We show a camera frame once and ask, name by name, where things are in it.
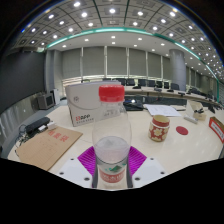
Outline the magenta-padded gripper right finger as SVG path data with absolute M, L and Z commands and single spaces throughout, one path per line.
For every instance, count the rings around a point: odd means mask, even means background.
M 165 169 L 155 158 L 146 157 L 135 147 L 130 148 L 128 169 L 129 188 L 141 188 L 166 176 Z

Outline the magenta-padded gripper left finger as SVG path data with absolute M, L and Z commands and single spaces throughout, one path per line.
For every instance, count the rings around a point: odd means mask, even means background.
M 68 159 L 56 175 L 81 187 L 93 188 L 97 184 L 94 179 L 95 168 L 95 152 L 90 147 L 77 158 Z

